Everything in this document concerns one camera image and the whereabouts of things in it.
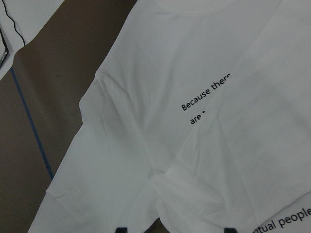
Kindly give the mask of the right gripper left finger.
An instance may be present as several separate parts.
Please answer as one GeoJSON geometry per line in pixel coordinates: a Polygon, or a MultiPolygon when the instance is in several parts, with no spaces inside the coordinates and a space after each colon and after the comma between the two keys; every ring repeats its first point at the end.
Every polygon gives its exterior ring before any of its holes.
{"type": "Polygon", "coordinates": [[[127,228],[117,228],[116,233],[127,233],[127,228]]]}

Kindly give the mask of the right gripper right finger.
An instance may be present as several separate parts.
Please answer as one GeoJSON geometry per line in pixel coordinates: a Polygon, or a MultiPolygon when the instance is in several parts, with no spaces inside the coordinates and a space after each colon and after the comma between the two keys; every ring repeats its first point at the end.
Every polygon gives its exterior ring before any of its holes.
{"type": "Polygon", "coordinates": [[[224,229],[224,233],[236,233],[236,229],[224,229]]]}

